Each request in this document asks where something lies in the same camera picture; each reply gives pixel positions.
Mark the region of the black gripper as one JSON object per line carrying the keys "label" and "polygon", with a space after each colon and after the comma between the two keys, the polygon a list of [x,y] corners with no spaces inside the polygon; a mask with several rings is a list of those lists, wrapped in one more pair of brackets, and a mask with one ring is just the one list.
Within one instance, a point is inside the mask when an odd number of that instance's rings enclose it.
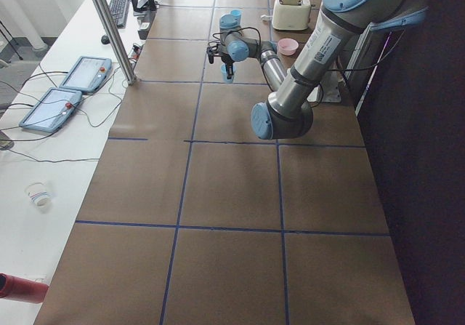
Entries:
{"label": "black gripper", "polygon": [[210,64],[214,63],[214,59],[219,57],[225,64],[225,72],[228,79],[233,77],[233,59],[229,55],[226,46],[220,41],[209,41],[206,48],[206,54]]}

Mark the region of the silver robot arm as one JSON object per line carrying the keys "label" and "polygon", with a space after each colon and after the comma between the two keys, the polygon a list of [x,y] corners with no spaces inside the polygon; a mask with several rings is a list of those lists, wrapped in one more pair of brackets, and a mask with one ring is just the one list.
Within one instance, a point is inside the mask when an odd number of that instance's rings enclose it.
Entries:
{"label": "silver robot arm", "polygon": [[418,25],[427,8],[427,0],[322,0],[315,30],[288,70],[275,46],[245,37],[233,15],[220,18],[219,38],[206,52],[210,62],[221,58],[227,79],[234,76],[234,63],[257,59],[273,91],[266,102],[251,110],[255,135],[262,140],[297,138],[312,126],[313,112],[307,98],[347,42],[366,28],[398,31]]}

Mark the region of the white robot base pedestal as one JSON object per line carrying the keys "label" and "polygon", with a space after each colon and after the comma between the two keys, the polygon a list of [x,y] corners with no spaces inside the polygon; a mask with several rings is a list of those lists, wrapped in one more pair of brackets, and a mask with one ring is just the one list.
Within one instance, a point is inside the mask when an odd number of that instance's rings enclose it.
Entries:
{"label": "white robot base pedestal", "polygon": [[310,103],[340,103],[339,76],[336,71],[329,71],[320,84],[313,89],[307,101]]}

